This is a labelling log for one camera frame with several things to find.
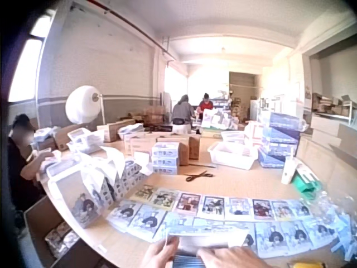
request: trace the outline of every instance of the long table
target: long table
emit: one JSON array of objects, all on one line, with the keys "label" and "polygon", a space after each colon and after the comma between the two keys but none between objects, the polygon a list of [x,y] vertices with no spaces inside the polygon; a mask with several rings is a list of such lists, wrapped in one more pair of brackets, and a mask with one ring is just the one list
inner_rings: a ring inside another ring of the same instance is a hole
[{"label": "long table", "polygon": [[[202,138],[200,142],[200,160],[191,161],[191,163],[203,165],[211,163],[207,148],[216,141],[217,140],[211,138]],[[106,146],[115,147],[125,152],[124,143],[122,141],[107,143]],[[93,155],[106,157],[104,151],[98,151]],[[198,174],[204,170],[207,170],[215,176],[213,178],[197,178],[188,183],[185,181],[186,176],[184,175],[168,176],[153,174],[144,183],[209,195],[259,199],[298,199],[300,197],[292,185],[284,185],[280,182],[282,176],[281,169],[263,169],[257,161],[254,162],[251,170],[240,170],[221,165],[217,166],[216,169],[199,166],[183,166],[180,167],[179,173]],[[69,226],[92,249],[120,268],[137,268],[140,266],[142,257],[149,246],[148,242],[127,233],[120,233],[109,225],[104,219],[110,212],[109,210],[104,213],[104,217],[100,217],[88,228],[81,228],[64,202],[59,199],[54,199],[51,195],[47,186],[47,175],[42,175],[40,182],[63,219],[67,221]],[[134,191],[135,189],[130,191],[127,196],[130,196]],[[267,263],[276,267],[287,267],[287,263],[291,261],[324,262],[328,264],[329,267],[341,267],[343,265],[342,256],[332,254],[330,252],[330,246],[299,255],[266,260]]]}]

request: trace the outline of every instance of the woman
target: woman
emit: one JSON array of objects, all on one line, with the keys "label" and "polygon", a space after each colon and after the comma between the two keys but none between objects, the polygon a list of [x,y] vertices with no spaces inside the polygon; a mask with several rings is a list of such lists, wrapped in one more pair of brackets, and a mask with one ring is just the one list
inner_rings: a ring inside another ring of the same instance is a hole
[{"label": "woman", "polygon": [[172,132],[177,134],[191,133],[191,117],[195,115],[189,103],[189,96],[183,95],[172,110]]}]

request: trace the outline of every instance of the stacked boxes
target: stacked boxes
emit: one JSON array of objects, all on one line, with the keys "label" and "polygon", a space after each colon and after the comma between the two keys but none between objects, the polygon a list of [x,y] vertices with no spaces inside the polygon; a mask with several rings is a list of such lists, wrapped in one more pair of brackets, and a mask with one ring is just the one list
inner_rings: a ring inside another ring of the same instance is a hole
[{"label": "stacked boxes", "polygon": [[262,147],[258,149],[259,163],[264,168],[283,168],[291,150],[295,155],[300,139],[298,117],[266,111],[263,123]]},{"label": "stacked boxes", "polygon": [[156,142],[151,156],[155,173],[177,175],[180,164],[179,146],[179,142]]}]

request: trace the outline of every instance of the black scissors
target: black scissors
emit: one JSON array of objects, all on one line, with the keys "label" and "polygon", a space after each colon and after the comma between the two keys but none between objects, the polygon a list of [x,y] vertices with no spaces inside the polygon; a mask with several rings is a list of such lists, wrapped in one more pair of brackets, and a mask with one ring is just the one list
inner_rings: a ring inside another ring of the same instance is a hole
[{"label": "black scissors", "polygon": [[199,177],[210,177],[210,178],[213,177],[213,174],[207,173],[207,170],[203,171],[202,173],[200,173],[198,175],[191,175],[191,174],[184,174],[184,175],[189,176],[186,178],[187,182],[193,181],[194,179],[199,178]]}]

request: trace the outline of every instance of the table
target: table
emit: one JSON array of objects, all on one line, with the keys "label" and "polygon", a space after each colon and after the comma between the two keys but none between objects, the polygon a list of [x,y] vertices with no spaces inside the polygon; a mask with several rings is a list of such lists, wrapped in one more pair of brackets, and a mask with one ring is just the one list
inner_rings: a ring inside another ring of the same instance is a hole
[{"label": "table", "polygon": [[[207,152],[207,148],[215,141],[217,140],[202,138],[200,142],[200,160],[192,162],[194,164],[210,163],[210,155]],[[122,141],[108,143],[106,145],[115,147],[124,152],[124,144]],[[99,151],[94,153],[94,155],[105,157],[105,152]],[[188,183],[185,181],[186,176],[184,175],[168,176],[153,174],[144,183],[210,195],[261,199],[298,199],[300,197],[292,185],[283,185],[280,183],[282,170],[263,169],[257,161],[253,164],[251,170],[240,170],[227,166],[218,166],[216,169],[184,166],[180,167],[180,174],[198,174],[204,170],[208,170],[209,173],[212,173],[215,176],[213,178],[198,178]],[[48,177],[43,175],[40,181],[63,219],[67,221],[70,227],[91,248],[120,268],[139,267],[142,257],[149,246],[148,242],[140,240],[127,233],[120,233],[109,225],[103,217],[99,218],[88,228],[81,228],[64,202],[62,200],[54,199],[51,195],[47,187]],[[135,189],[129,192],[127,196],[133,194],[134,191]],[[106,211],[103,216],[106,216],[109,212],[109,210]],[[287,267],[286,263],[293,260],[323,261],[327,263],[329,267],[342,267],[343,265],[342,257],[337,254],[332,254],[330,252],[330,246],[299,255],[267,259],[266,261],[270,265]]]}]

